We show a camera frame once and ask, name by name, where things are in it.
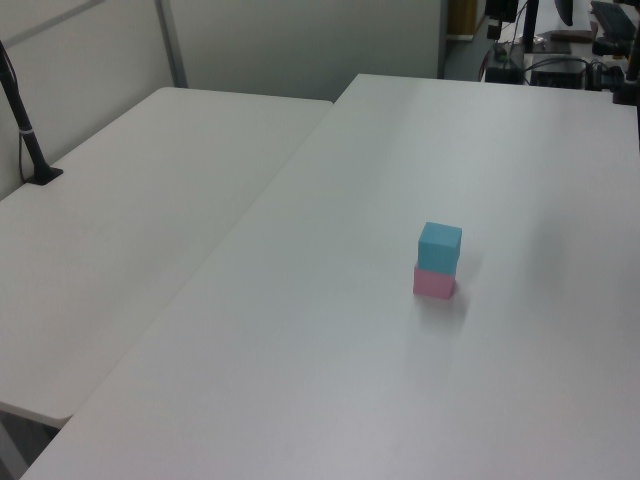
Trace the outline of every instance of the desk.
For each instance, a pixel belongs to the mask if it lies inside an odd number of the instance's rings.
[[[330,106],[162,89],[0,202],[0,409],[62,426]]]
[[[359,76],[24,478],[628,480],[638,245],[634,108]]]

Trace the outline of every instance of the black cable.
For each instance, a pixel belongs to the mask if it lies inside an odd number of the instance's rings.
[[[13,77],[13,83],[16,84],[16,89],[18,89],[18,76],[16,75],[16,71],[13,68],[13,63],[11,63],[11,59],[7,52],[3,53],[4,58],[7,60],[7,65],[9,65],[9,69],[11,70],[11,76]]]
[[[533,65],[531,65],[528,68],[525,68],[523,73],[526,73],[526,72],[528,72],[530,70],[534,70],[534,69],[539,68],[539,67],[546,67],[547,65],[554,65],[556,63],[563,63],[563,62],[582,62],[587,67],[591,66],[591,64],[589,62],[587,62],[586,60],[584,60],[582,58],[577,58],[577,57],[547,58],[545,60],[541,60],[541,61],[539,61],[537,63],[534,63]]]
[[[7,52],[3,52],[3,57],[6,59],[7,61],[7,65],[9,65],[9,69],[11,70],[11,76],[13,77],[13,83],[15,83],[16,85],[16,90],[20,90],[18,88],[18,76],[16,75],[16,71],[13,68],[13,63],[11,63],[11,59],[9,58],[9,55],[7,55]],[[22,180],[22,184],[24,185],[26,183],[26,180],[24,178],[24,172],[22,170],[22,132],[18,131],[18,170],[20,171],[20,180]]]
[[[516,18],[516,26],[513,29],[513,38],[511,39],[511,46],[509,47],[509,55],[507,55],[507,61],[502,66],[503,71],[507,69],[507,63],[509,64],[509,68],[511,68],[511,52],[513,52],[513,46],[516,43],[516,35],[518,34],[518,24],[520,23],[520,17],[522,17],[522,12],[524,12],[524,9],[527,8],[528,3],[529,3],[528,0],[524,2],[524,5],[522,5],[522,8],[518,12],[518,18]]]
[[[27,181],[24,179],[24,172],[22,171],[22,133],[18,132],[18,170],[20,170],[20,180],[24,185]]]

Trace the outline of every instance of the pink cube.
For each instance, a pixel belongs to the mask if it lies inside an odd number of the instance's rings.
[[[413,269],[413,293],[427,297],[449,300],[455,287],[455,275],[420,270],[416,264]]]

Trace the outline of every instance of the stacked blocks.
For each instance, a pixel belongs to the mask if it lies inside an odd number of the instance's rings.
[[[444,300],[451,298],[461,243],[461,228],[427,222],[418,242],[413,293]]]

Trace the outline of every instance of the black stand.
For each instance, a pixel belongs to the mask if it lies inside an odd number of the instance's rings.
[[[624,77],[620,90],[613,93],[613,103],[617,105],[639,105],[638,74],[640,73],[640,32],[636,31],[631,54],[629,55],[629,69]]]
[[[33,133],[29,116],[20,98],[20,92],[18,91],[16,80],[13,78],[8,58],[7,52],[2,42],[0,42],[0,82],[2,82],[4,93],[7,95],[13,116],[16,118],[18,128],[33,162],[33,177],[29,178],[27,183],[46,185],[54,178],[62,175],[62,170],[50,167],[44,160],[36,134]]]
[[[524,17],[524,30],[522,31],[522,44],[524,53],[533,53],[533,38],[536,33],[536,20],[538,18],[539,0],[529,0]]]

